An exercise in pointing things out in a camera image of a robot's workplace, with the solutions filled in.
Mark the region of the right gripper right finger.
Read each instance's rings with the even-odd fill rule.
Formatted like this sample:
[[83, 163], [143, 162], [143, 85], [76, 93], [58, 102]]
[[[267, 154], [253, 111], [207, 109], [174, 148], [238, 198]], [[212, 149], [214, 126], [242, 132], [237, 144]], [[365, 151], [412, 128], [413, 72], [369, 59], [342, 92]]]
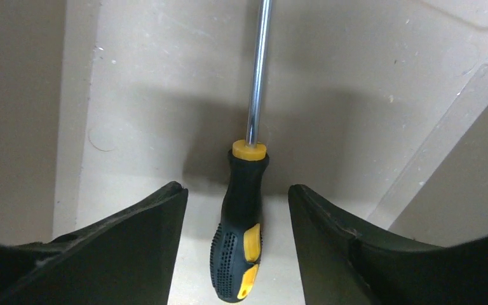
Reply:
[[289, 187], [288, 205], [306, 304], [488, 304], [488, 236], [419, 242], [303, 184]]

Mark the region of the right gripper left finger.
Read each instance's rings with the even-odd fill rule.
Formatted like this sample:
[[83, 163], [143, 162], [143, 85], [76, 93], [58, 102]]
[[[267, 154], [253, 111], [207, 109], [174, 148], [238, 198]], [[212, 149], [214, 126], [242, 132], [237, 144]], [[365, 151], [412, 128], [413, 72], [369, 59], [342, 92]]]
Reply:
[[47, 243], [0, 244], [0, 304], [166, 304], [187, 199], [169, 182]]

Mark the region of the black yellow screwdriver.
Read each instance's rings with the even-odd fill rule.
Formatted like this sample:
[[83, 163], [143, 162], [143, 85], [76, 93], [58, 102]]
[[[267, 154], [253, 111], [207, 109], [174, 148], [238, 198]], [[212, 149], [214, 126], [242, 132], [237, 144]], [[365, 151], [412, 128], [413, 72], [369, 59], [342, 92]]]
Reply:
[[220, 222], [210, 249], [210, 277], [217, 297], [237, 303], [251, 292], [262, 253], [262, 196], [264, 172], [269, 165], [266, 145], [258, 141], [272, 1], [261, 1], [255, 39], [252, 87], [247, 130], [229, 150], [230, 178]]

